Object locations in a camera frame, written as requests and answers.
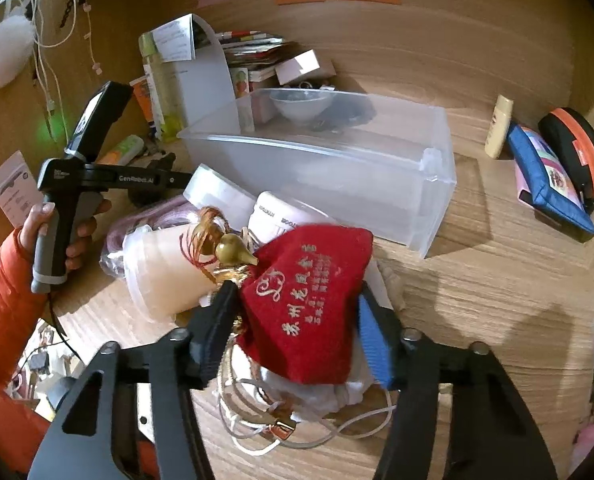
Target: white fluffy pom-pom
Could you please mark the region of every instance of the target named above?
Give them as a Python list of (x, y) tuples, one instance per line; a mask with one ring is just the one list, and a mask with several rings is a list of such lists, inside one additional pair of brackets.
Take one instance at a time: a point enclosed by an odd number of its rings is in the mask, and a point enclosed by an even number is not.
[(10, 16), (0, 23), (0, 88), (24, 69), (33, 44), (34, 26), (24, 16)]

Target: orange jacket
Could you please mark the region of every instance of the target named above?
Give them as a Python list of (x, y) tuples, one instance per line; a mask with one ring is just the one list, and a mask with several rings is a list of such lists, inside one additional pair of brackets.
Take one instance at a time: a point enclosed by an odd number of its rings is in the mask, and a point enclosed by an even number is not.
[[(46, 296), (30, 291), (32, 257), (13, 231), (0, 247), (0, 457), (12, 470), (30, 470), (48, 421), (14, 402), (3, 389), (16, 371)], [(144, 470), (158, 478), (153, 446), (140, 446)]]

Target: small cardboard box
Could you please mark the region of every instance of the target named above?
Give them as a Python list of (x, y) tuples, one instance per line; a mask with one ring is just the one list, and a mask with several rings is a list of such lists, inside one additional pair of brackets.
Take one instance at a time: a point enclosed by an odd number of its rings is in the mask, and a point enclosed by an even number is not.
[(319, 56), (314, 50), (280, 63), (276, 70), (280, 85), (306, 79), (325, 79), (336, 74), (330, 59)]

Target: red pouch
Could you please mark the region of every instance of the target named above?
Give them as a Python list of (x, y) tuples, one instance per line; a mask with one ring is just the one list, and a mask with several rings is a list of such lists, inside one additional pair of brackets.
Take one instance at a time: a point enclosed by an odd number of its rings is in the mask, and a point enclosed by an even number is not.
[(370, 231), (336, 225), (301, 226), (263, 246), (241, 287), (246, 316), (237, 343), (296, 383), (344, 383), (372, 253)]

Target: human hand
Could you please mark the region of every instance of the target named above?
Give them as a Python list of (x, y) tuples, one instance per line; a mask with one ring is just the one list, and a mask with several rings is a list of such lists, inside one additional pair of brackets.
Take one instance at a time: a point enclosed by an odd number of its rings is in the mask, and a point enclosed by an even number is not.
[[(104, 200), (94, 214), (105, 213), (111, 207), (112, 204), (110, 201)], [(54, 209), (55, 204), (53, 202), (44, 202), (42, 204), (36, 204), (30, 210), (30, 214), (19, 232), (19, 244), (27, 253), (33, 254), (37, 237), (40, 234), (45, 235), (48, 232), (48, 224), (46, 222), (52, 216)], [(81, 256), (90, 248), (95, 229), (96, 220), (94, 218), (85, 220), (77, 226), (77, 239), (66, 249), (67, 270), (75, 270), (81, 267), (83, 264)]]

